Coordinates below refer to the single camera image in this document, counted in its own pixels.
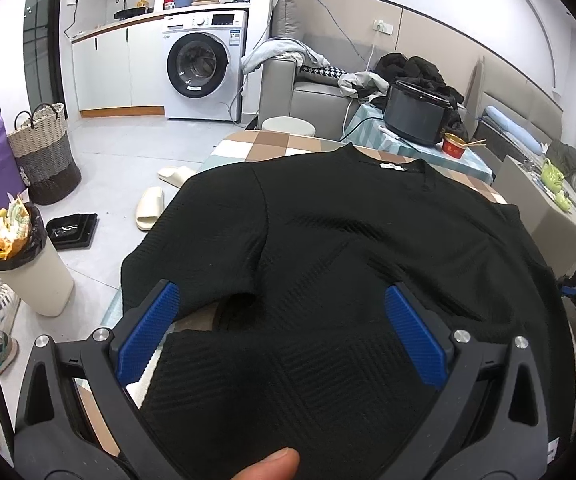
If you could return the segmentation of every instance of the washing machine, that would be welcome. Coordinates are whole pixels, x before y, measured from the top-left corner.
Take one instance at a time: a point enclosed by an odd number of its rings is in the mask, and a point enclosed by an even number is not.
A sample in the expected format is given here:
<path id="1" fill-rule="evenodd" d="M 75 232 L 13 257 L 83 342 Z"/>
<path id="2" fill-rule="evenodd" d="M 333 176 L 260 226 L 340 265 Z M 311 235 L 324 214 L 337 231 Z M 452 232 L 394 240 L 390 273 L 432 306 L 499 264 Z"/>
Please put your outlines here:
<path id="1" fill-rule="evenodd" d="M 241 57 L 247 11 L 197 11 L 163 20 L 165 116 L 241 120 Z"/>

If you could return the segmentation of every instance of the wicker laundry basket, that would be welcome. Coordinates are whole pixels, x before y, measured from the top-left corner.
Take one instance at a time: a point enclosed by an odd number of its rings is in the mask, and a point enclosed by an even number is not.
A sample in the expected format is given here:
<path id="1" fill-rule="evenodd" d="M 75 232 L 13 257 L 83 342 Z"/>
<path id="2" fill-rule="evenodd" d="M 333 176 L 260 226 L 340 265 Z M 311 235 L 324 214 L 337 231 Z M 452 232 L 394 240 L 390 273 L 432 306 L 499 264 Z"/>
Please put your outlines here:
<path id="1" fill-rule="evenodd" d="M 28 114 L 19 128 L 17 119 Z M 63 104 L 41 103 L 34 112 L 15 118 L 15 131 L 8 134 L 19 171 L 30 200 L 40 205 L 58 202 L 81 181 L 81 171 L 72 158 Z"/>

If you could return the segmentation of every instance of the kitchen counter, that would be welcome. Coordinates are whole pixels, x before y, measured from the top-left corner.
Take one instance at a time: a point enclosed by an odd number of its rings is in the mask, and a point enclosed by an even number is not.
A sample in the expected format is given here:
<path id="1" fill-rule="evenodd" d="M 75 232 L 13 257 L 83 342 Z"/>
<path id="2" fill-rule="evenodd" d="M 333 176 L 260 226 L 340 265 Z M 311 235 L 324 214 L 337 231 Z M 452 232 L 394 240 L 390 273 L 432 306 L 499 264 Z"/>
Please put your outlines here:
<path id="1" fill-rule="evenodd" d="M 103 34 L 109 30 L 115 30 L 117 28 L 129 27 L 130 25 L 135 25 L 137 23 L 152 22 L 155 20 L 163 20 L 166 16 L 171 14 L 183 14 L 185 12 L 200 12 L 204 10 L 247 10 L 250 8 L 250 4 L 247 3 L 231 3 L 231 4 L 213 4 L 213 5 L 202 5 L 195 7 L 180 7 L 179 9 L 169 9 L 163 12 L 151 12 L 142 14 L 140 16 L 135 16 L 134 18 L 127 18 L 126 20 L 117 20 L 116 22 L 109 23 L 108 25 L 102 25 L 101 27 L 94 28 L 93 30 L 85 30 L 84 32 L 79 32 L 71 41 L 71 43 L 77 43 L 78 41 L 85 40 L 86 38 L 92 38 Z"/>

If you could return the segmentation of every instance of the green teapot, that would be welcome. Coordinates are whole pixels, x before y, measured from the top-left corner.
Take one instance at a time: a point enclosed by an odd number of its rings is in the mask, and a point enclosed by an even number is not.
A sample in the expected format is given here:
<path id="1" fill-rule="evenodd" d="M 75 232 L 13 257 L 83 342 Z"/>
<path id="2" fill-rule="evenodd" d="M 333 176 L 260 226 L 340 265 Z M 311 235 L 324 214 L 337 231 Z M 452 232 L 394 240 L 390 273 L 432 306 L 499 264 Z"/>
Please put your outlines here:
<path id="1" fill-rule="evenodd" d="M 554 194 L 557 194 L 563 188 L 564 174 L 550 162 L 549 158 L 546 158 L 546 161 L 543 163 L 541 182 Z"/>

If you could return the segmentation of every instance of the white cabinet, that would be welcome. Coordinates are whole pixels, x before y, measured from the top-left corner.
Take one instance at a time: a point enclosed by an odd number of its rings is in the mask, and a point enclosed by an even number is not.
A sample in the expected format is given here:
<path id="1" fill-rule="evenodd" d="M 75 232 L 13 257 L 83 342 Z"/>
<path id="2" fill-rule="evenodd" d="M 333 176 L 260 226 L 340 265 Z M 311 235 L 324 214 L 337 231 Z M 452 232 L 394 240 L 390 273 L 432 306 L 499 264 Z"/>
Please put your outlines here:
<path id="1" fill-rule="evenodd" d="M 79 110 L 162 105 L 167 73 L 161 23 L 137 23 L 73 43 Z"/>
<path id="2" fill-rule="evenodd" d="M 95 80 L 98 86 L 95 108 L 116 108 L 131 104 L 127 31 L 128 28 L 124 27 L 95 36 Z"/>
<path id="3" fill-rule="evenodd" d="M 79 110 L 130 106 L 126 28 L 72 45 Z"/>
<path id="4" fill-rule="evenodd" d="M 167 81 L 161 20 L 127 27 L 132 106 L 162 104 L 161 86 Z"/>
<path id="5" fill-rule="evenodd" d="M 97 52 L 95 38 L 72 44 L 72 65 L 75 73 L 75 90 L 79 110 L 90 110 L 97 106 Z"/>

